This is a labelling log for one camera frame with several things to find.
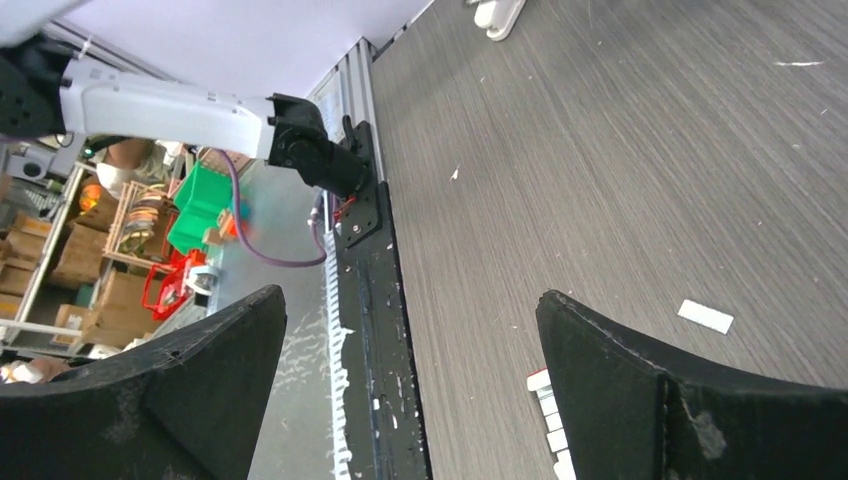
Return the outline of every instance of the gray table surface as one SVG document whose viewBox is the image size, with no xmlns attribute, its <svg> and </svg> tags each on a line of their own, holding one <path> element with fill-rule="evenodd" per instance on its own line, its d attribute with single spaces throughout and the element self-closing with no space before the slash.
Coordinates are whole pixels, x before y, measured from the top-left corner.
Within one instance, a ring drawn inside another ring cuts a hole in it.
<svg viewBox="0 0 848 480">
<path fill-rule="evenodd" d="M 524 383 L 549 288 L 848 387 L 848 4 L 529 0 L 501 43 L 460 4 L 373 70 L 435 478 L 553 478 Z"/>
</svg>

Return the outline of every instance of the metal shelving rack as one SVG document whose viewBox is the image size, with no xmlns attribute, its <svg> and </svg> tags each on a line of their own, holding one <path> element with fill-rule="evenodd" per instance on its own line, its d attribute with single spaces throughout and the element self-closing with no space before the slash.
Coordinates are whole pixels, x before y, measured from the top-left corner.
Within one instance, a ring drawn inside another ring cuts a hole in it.
<svg viewBox="0 0 848 480">
<path fill-rule="evenodd" d="M 21 300 L 21 305 L 18 308 L 18 313 L 15 316 L 15 319 L 0 319 L 0 327 L 5 330 L 4 335 L 2 335 L 4 337 L 3 343 L 5 348 L 11 350 L 26 350 L 33 353 L 71 355 L 72 352 L 68 347 L 46 349 L 29 348 L 23 345 L 16 345 L 15 340 L 18 338 L 21 331 L 46 333 L 51 335 L 67 335 L 72 337 L 79 337 L 81 335 L 79 330 L 60 328 L 53 325 L 30 323 L 27 322 L 27 319 L 32 311 L 33 304 L 35 303 L 35 299 L 41 289 L 41 285 L 44 282 L 44 277 L 47 274 L 47 268 L 50 264 L 50 258 L 56 251 L 56 246 L 58 245 L 59 238 L 61 237 L 62 228 L 68 219 L 68 213 L 70 212 L 73 200 L 76 196 L 77 190 L 79 189 L 80 183 L 82 182 L 83 171 L 84 170 L 82 168 L 75 166 L 71 170 L 71 175 L 68 177 L 68 181 L 65 182 L 65 187 L 62 189 L 62 199 L 60 200 L 61 205 L 55 219 L 53 220 L 53 225 L 50 228 L 50 232 L 47 234 L 47 239 L 45 240 L 44 247 L 41 251 L 41 261 L 32 272 L 29 286 Z"/>
</svg>

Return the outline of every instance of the white plastic object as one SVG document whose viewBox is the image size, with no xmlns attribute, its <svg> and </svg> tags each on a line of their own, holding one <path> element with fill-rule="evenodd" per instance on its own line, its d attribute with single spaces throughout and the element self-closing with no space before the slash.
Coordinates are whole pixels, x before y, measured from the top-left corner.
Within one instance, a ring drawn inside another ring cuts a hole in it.
<svg viewBox="0 0 848 480">
<path fill-rule="evenodd" d="M 577 480 L 577 474 L 574 472 L 574 464 L 571 463 L 571 454 L 568 450 L 563 450 L 557 453 L 558 462 L 554 464 L 554 473 L 557 480 Z"/>
<path fill-rule="evenodd" d="M 554 413 L 559 412 L 559 408 L 556 404 L 556 398 L 553 395 L 548 395 L 544 398 L 539 399 L 539 405 L 542 406 L 542 415 L 548 416 L 553 415 Z"/>
<path fill-rule="evenodd" d="M 23 152 L 9 156 L 5 173 L 24 180 L 41 180 L 50 170 L 51 163 L 53 152 L 30 145 Z"/>
<path fill-rule="evenodd" d="M 548 431 L 553 432 L 562 428 L 562 417 L 559 412 L 545 416 L 545 424 L 548 425 Z"/>
<path fill-rule="evenodd" d="M 180 156 L 183 149 L 182 142 L 174 142 L 171 140 L 156 140 L 156 143 L 165 147 L 165 159 L 162 163 L 167 167 L 173 167 L 174 161 Z"/>
<path fill-rule="evenodd" d="M 126 352 L 127 350 L 132 350 L 133 348 L 138 347 L 140 345 L 144 345 L 145 343 L 147 343 L 147 340 L 145 340 L 143 338 L 135 338 L 135 339 L 133 339 L 132 342 L 129 343 L 129 345 L 124 347 L 122 352 Z"/>
<path fill-rule="evenodd" d="M 536 392 L 545 387 L 551 386 L 551 376 L 548 374 L 548 369 L 539 370 L 538 372 L 527 377 L 527 390 Z"/>
<path fill-rule="evenodd" d="M 197 267 L 193 267 L 188 272 L 188 278 L 186 278 L 186 286 L 195 293 L 199 293 L 201 295 L 211 296 L 212 295 L 212 285 L 218 280 L 218 275 L 221 273 L 220 270 L 211 266 L 211 265 L 199 265 Z M 206 285 L 201 284 L 201 280 L 211 280 Z"/>
<path fill-rule="evenodd" d="M 525 0 L 489 0 L 477 5 L 474 23 L 486 30 L 486 35 L 499 42 L 509 36 Z"/>
<path fill-rule="evenodd" d="M 548 446 L 551 447 L 551 453 L 567 449 L 568 440 L 565 438 L 565 430 L 560 428 L 548 433 Z"/>
<path fill-rule="evenodd" d="M 15 361 L 9 365 L 0 367 L 0 376 L 6 383 L 39 383 L 44 379 L 44 374 L 29 363 Z"/>
<path fill-rule="evenodd" d="M 158 138 L 268 159 L 274 103 L 143 77 L 90 58 L 71 60 L 59 91 L 65 129 L 77 135 Z"/>
<path fill-rule="evenodd" d="M 88 353 L 88 358 L 92 360 L 103 360 L 119 353 L 121 353 L 120 348 L 97 343 L 91 347 L 91 352 Z"/>
<path fill-rule="evenodd" d="M 113 167 L 106 163 L 98 163 L 95 166 L 97 179 L 100 180 L 100 185 L 115 198 L 121 198 L 123 185 L 133 180 L 139 180 L 132 170 Z"/>
<path fill-rule="evenodd" d="M 705 307 L 692 300 L 683 300 L 683 305 L 680 306 L 677 315 L 725 335 L 730 330 L 730 324 L 733 323 L 732 315 Z"/>
</svg>

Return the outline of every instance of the red wire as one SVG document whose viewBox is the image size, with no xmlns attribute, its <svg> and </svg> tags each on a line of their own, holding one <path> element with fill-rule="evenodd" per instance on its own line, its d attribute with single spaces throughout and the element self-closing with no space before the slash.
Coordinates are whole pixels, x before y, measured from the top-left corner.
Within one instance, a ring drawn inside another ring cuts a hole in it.
<svg viewBox="0 0 848 480">
<path fill-rule="evenodd" d="M 338 208 L 338 210 L 336 210 L 335 212 L 333 212 L 333 219 L 334 219 L 335 221 L 337 221 L 337 222 L 338 222 L 338 221 L 342 218 L 342 215 L 344 214 L 344 212 L 345 212 L 348 208 L 350 208 L 350 206 L 351 206 L 351 205 L 353 204 L 353 202 L 355 202 L 355 201 L 356 201 L 356 197 L 355 197 L 355 196 L 353 196 L 353 195 L 351 195 L 351 196 L 350 196 L 350 198 L 348 198 L 348 199 L 345 201 L 345 203 L 343 203 L 343 204 L 342 204 L 342 206 Z"/>
</svg>

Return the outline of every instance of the purple cable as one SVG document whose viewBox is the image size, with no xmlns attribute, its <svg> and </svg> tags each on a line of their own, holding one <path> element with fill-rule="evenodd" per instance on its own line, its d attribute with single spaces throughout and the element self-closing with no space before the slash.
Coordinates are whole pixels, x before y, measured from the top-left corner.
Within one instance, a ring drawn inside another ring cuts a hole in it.
<svg viewBox="0 0 848 480">
<path fill-rule="evenodd" d="M 330 212 L 330 215 L 328 216 L 328 219 L 330 220 L 329 227 L 330 227 L 330 229 L 333 229 L 336 226 L 335 225 L 336 224 L 335 215 L 336 215 L 336 209 L 339 208 L 339 205 L 338 205 L 338 200 L 336 199 L 336 196 L 333 195 L 330 192 L 327 192 L 327 199 L 330 200 L 330 205 L 329 205 L 329 208 L 327 209 Z"/>
<path fill-rule="evenodd" d="M 321 265 L 322 263 L 324 263 L 324 260 L 327 259 L 327 251 L 324 250 L 324 245 L 318 238 L 318 222 L 315 221 L 315 215 L 312 216 L 312 239 L 315 240 L 315 245 L 317 245 L 318 249 L 321 250 L 321 256 L 319 256 L 315 260 L 289 261 L 281 260 L 279 258 L 272 258 L 263 255 L 258 250 L 256 250 L 253 245 L 250 244 L 250 242 L 247 240 L 247 235 L 245 235 L 244 229 L 241 226 L 241 191 L 239 189 L 238 171 L 236 170 L 236 164 L 235 162 L 233 162 L 233 159 L 230 157 L 230 154 L 223 150 L 218 151 L 221 152 L 221 155 L 223 155 L 224 157 L 224 163 L 227 164 L 227 170 L 229 170 L 230 172 L 230 180 L 233 182 L 233 222 L 235 223 L 236 233 L 238 234 L 239 241 L 241 241 L 241 244 L 244 246 L 245 250 L 250 252 L 251 255 L 258 258 L 263 263 L 267 263 L 268 265 L 273 265 L 275 267 L 307 268 Z"/>
</svg>

